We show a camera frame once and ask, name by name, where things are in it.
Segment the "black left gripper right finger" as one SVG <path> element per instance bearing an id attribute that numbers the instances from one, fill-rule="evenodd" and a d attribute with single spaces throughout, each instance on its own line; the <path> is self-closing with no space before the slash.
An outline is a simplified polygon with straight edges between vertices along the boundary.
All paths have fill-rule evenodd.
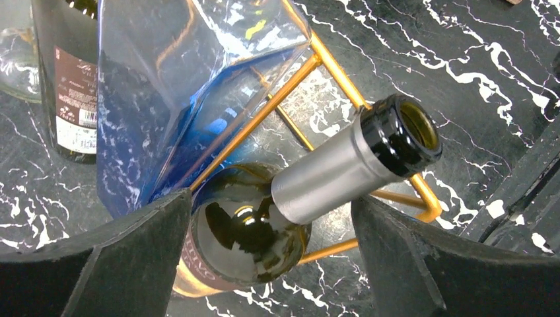
<path id="1" fill-rule="evenodd" d="M 351 203 L 375 316 L 558 316 L 559 260 L 450 234 L 373 197 Z"/>

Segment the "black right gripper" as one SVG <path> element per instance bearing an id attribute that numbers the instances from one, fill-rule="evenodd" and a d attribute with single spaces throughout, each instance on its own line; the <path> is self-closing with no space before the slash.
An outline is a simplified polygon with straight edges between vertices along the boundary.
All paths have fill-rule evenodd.
<path id="1" fill-rule="evenodd" d="M 522 254 L 559 255 L 559 85 L 544 95 L 553 121 L 460 233 L 462 238 Z"/>

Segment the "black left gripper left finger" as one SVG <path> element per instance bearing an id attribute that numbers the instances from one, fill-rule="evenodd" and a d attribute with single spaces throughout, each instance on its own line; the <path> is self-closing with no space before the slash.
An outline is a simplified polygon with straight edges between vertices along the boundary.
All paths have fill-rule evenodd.
<path id="1" fill-rule="evenodd" d="M 86 233 L 1 256 L 2 316 L 164 316 L 192 210 L 178 190 Z"/>

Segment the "dark olive bottle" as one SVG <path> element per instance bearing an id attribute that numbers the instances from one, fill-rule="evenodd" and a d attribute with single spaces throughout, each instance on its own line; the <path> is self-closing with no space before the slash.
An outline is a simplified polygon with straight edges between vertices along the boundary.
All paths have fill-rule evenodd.
<path id="1" fill-rule="evenodd" d="M 441 154 L 428 113 L 393 94 L 282 170 L 258 162 L 220 170 L 194 197 L 174 290 L 197 298 L 277 279 L 303 257 L 314 220 Z"/>

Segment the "blue glass bottle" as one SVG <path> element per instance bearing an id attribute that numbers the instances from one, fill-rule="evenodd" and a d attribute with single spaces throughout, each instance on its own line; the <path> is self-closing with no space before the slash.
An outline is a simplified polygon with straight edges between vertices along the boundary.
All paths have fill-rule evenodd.
<path id="1" fill-rule="evenodd" d="M 292 1 L 101 1 L 97 191 L 118 218 L 190 186 L 310 45 Z"/>

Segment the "clear pear-shaped glass bottle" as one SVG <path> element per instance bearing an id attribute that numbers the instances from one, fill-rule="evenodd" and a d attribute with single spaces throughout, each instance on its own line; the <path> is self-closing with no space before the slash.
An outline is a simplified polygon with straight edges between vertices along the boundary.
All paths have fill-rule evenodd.
<path id="1" fill-rule="evenodd" d="M 1 1 L 1 90 L 40 103 L 38 54 L 30 1 Z"/>

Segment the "gold wire wine rack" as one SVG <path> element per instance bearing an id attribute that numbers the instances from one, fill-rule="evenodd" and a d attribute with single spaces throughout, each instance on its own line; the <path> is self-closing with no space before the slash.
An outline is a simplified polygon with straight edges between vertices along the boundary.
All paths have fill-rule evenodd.
<path id="1" fill-rule="evenodd" d="M 315 34 L 313 56 L 273 95 L 278 107 L 317 66 L 323 65 L 352 101 L 353 121 L 282 171 L 268 165 L 212 162 L 193 183 L 195 215 L 186 252 L 212 267 L 293 267 L 308 259 L 311 224 L 350 201 L 395 182 L 409 180 L 421 196 L 420 221 L 429 223 L 441 206 L 420 173 L 435 163 L 442 145 L 432 119 L 414 99 L 393 94 L 372 105 Z"/>

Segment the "dark green wine bottle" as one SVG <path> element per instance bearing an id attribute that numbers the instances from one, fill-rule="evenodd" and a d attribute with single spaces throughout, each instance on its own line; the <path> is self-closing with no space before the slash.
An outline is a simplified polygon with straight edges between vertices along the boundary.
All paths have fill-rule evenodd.
<path id="1" fill-rule="evenodd" d="M 97 1 L 31 2 L 48 135 L 64 158 L 96 162 Z"/>

